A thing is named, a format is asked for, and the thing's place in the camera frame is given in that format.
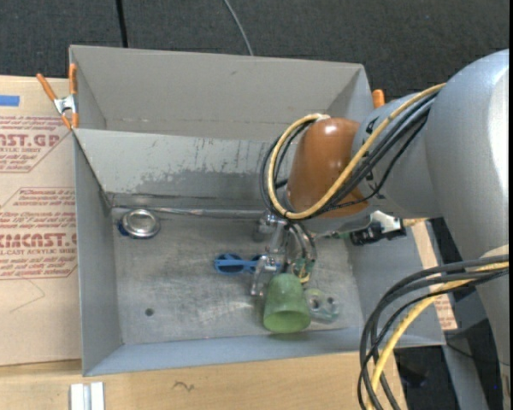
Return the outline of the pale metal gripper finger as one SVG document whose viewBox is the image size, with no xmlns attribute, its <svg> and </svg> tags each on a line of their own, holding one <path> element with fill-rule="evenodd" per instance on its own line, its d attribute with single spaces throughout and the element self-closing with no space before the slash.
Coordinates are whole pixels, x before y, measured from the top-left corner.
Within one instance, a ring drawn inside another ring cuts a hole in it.
<svg viewBox="0 0 513 410">
<path fill-rule="evenodd" d="M 275 214 L 265 212 L 253 226 L 251 239 L 254 242 L 278 242 L 284 231 L 284 220 Z"/>
<path fill-rule="evenodd" d="M 278 272 L 278 268 L 276 260 L 269 255 L 261 255 L 257 259 L 256 270 L 251 280 L 251 296 L 262 296 L 266 284 Z"/>
</svg>

